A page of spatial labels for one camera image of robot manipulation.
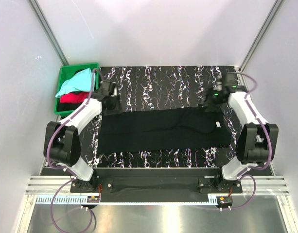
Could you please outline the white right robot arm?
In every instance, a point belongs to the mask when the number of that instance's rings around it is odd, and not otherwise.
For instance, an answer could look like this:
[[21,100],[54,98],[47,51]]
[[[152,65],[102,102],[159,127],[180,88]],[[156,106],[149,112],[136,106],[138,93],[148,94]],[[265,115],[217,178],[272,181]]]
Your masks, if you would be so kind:
[[239,85],[237,72],[219,75],[215,84],[206,92],[203,102],[207,111],[216,112],[226,103],[239,119],[242,130],[236,143],[236,155],[218,170],[214,187],[226,192],[231,182],[241,179],[252,169],[266,169],[274,159],[279,128],[269,123],[254,105],[250,90]]

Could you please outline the black t shirt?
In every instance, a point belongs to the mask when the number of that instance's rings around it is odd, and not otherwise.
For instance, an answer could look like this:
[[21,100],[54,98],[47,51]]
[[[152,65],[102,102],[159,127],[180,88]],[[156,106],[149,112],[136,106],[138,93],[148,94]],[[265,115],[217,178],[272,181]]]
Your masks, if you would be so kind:
[[104,116],[99,153],[228,147],[224,114],[205,107],[124,112]]

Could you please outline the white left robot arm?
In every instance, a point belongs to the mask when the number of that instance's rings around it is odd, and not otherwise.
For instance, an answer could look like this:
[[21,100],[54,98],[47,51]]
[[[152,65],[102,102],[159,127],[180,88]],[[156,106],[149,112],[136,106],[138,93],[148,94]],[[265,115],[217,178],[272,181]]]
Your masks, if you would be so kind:
[[117,84],[102,81],[100,88],[90,92],[83,103],[69,116],[59,122],[47,124],[44,157],[52,169],[64,169],[81,180],[87,192],[98,187],[93,177],[93,168],[81,157],[81,131],[98,115],[112,115],[121,112],[120,95]]

